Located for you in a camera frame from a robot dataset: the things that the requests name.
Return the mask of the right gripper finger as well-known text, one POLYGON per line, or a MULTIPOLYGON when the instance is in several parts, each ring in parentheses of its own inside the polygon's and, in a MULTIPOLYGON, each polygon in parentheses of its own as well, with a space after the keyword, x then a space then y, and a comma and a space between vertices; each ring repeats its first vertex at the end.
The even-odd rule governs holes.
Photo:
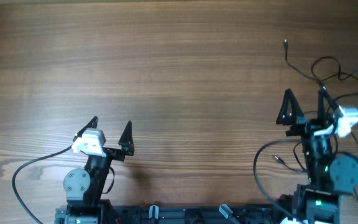
POLYGON ((339 105, 331 98, 326 89, 320 89, 318 91, 318 119, 328 120, 332 118, 337 120, 340 117, 340 113, 337 112, 339 105), (328 104, 328 108, 331 108, 333 112, 328 113, 328 109, 325 108, 325 103, 328 104))
POLYGON ((276 124, 282 124, 283 126, 306 124, 303 111, 290 88, 285 90, 276 124))

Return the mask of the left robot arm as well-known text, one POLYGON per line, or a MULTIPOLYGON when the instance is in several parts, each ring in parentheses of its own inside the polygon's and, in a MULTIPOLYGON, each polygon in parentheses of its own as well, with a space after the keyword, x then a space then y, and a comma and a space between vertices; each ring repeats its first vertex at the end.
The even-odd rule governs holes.
POLYGON ((73 169, 67 173, 63 188, 67 194, 67 207, 57 210, 55 223, 120 223, 120 215, 111 205, 110 200, 101 196, 108 194, 104 186, 109 173, 114 173, 112 161, 124 161, 127 156, 133 156, 135 147, 132 137, 132 122, 128 121, 118 140, 119 149, 106 147, 106 138, 98 129, 98 117, 94 117, 73 138, 73 152, 82 152, 88 156, 82 169, 73 169))

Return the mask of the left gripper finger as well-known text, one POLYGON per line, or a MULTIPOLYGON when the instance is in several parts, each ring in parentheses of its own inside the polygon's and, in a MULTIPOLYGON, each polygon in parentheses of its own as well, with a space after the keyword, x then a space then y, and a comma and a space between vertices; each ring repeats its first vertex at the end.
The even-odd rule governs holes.
POLYGON ((77 133, 74 135, 74 140, 77 140, 78 138, 82 137, 82 134, 88 129, 93 128, 96 129, 98 126, 98 117, 94 116, 88 124, 86 124, 83 128, 81 128, 77 133))
POLYGON ((121 134, 118 145, 121 146, 121 149, 124 151, 125 155, 133 156, 135 147, 132 136, 132 122, 128 121, 124 131, 121 134))

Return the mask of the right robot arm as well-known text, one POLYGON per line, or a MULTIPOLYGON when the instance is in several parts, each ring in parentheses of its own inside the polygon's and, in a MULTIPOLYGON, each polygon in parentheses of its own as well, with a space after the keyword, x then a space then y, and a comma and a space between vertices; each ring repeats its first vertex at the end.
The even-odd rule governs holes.
POLYGON ((338 105, 326 90, 318 92, 318 115, 306 118, 291 89, 285 91, 277 124, 289 126, 287 136, 298 136, 303 146, 307 185, 281 197, 286 221, 339 223, 340 201, 358 184, 358 158, 339 155, 331 139, 344 138, 358 123, 358 109, 338 105))

